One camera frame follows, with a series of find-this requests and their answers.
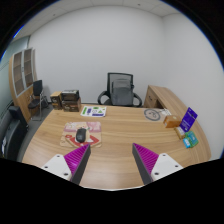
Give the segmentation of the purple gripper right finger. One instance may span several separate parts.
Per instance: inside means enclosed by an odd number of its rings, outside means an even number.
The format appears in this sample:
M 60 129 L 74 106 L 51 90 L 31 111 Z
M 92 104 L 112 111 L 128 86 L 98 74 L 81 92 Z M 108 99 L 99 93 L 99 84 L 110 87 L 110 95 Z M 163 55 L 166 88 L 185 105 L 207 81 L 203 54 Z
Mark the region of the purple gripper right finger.
M 139 144 L 132 144 L 132 154 L 145 185 L 152 182 L 151 172 L 159 155 Z

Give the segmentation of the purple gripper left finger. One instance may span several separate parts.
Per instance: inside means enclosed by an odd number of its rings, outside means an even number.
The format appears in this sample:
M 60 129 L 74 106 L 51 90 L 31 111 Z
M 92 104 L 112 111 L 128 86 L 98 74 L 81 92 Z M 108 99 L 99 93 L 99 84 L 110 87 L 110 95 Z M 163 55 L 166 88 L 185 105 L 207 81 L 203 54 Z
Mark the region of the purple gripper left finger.
M 71 171 L 71 181 L 79 185 L 84 174 L 89 156 L 91 154 L 90 145 L 84 145 L 64 156 L 64 159 Z

